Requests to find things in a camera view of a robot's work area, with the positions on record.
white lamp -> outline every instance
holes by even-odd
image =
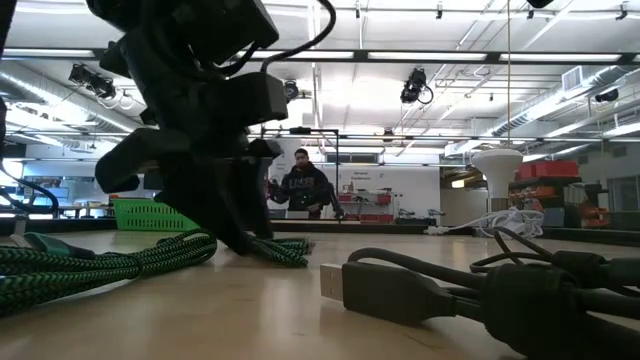
[[[471,163],[487,177],[489,185],[489,211],[509,207],[509,183],[522,164],[522,154],[512,149],[491,149],[473,156]]]

black hoodie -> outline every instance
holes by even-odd
[[[330,202],[329,180],[312,163],[304,169],[294,166],[282,179],[277,202],[289,200],[289,210],[307,211],[314,204],[327,205]]]

green basket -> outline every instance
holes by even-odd
[[[150,199],[112,199],[119,230],[187,231],[198,228],[171,207]]]

wooden table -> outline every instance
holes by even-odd
[[[65,234],[96,251],[132,252],[162,233]],[[344,310],[320,297],[318,268],[365,246],[458,269],[500,250],[490,240],[419,235],[315,234],[309,269],[274,268],[221,246],[202,266],[92,291],[0,320],[0,359],[521,359],[464,318],[409,328]],[[640,249],[540,241],[639,256]]]

man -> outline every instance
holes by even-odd
[[[331,202],[331,184],[318,170],[305,149],[295,152],[296,165],[282,179],[282,185],[270,186],[270,198],[278,204],[289,201],[289,211],[308,211],[309,219],[320,219],[322,208]]]

